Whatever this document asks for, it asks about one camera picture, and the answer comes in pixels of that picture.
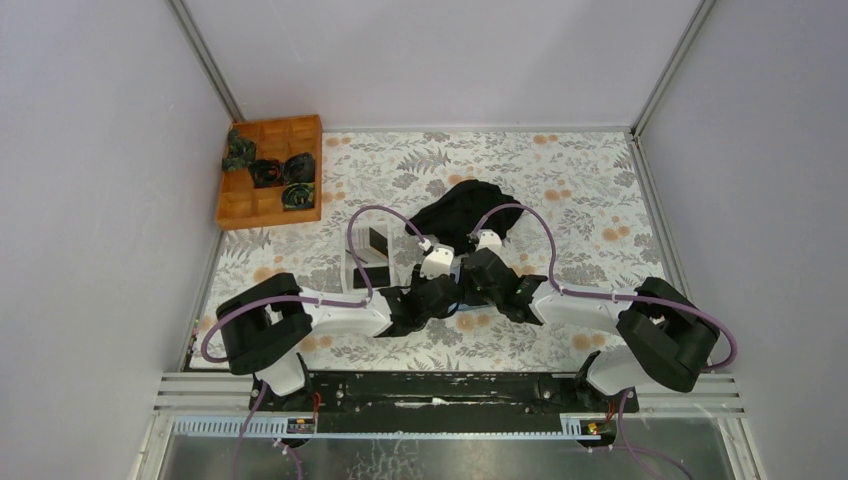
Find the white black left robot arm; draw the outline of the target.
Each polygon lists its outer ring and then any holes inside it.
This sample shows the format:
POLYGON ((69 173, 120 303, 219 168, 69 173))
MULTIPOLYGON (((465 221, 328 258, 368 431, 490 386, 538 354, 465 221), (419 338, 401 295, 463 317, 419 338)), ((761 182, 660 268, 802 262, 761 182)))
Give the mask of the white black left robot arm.
POLYGON ((201 356, 225 363, 233 375, 253 376, 282 408, 296 411, 310 397, 300 357, 300 344, 308 336, 407 336, 449 313, 462 297, 451 275, 409 288, 381 288, 366 298, 302 288, 293 274, 280 273, 218 306, 218 322, 202 340, 201 356))

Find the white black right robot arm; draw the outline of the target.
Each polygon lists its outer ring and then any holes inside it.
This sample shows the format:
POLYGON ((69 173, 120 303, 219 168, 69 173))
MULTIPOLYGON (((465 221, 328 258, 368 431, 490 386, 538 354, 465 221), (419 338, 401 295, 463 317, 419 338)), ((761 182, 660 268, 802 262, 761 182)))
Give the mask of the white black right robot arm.
POLYGON ((656 277, 623 294, 556 288, 542 275, 518 276, 496 253, 482 249, 463 262, 460 279, 472 295, 515 323, 575 325, 622 339, 612 350, 591 354, 579 370, 573 396, 589 412, 632 386, 690 392, 720 336, 680 292, 656 277))

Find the blue leather card holder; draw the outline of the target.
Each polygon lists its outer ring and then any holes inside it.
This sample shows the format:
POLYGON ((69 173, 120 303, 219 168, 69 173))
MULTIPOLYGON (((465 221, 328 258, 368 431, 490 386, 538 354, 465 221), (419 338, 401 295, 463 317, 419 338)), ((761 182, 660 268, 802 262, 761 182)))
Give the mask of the blue leather card holder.
POLYGON ((450 316, 453 316, 454 314, 456 314, 458 312, 474 311, 474 310, 479 310, 479 309, 483 309, 483 308, 487 308, 487 307, 488 307, 487 304, 469 305, 469 304, 465 304, 465 303, 462 303, 462 304, 457 303, 457 304, 452 305, 448 309, 447 316, 450 317, 450 316))

